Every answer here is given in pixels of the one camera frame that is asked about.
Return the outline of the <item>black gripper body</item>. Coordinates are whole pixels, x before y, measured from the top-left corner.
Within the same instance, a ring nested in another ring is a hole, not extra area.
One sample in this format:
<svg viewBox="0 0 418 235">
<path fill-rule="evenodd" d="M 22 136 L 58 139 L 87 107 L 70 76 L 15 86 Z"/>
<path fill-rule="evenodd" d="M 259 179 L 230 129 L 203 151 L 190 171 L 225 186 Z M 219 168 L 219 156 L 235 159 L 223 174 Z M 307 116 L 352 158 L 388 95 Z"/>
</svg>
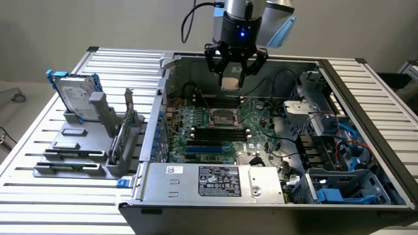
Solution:
<svg viewBox="0 0 418 235">
<path fill-rule="evenodd" d="M 262 17 L 254 20 L 239 20 L 226 12 L 222 22 L 219 40 L 221 56 L 230 62 L 243 63 L 257 53 L 257 39 Z"/>
</svg>

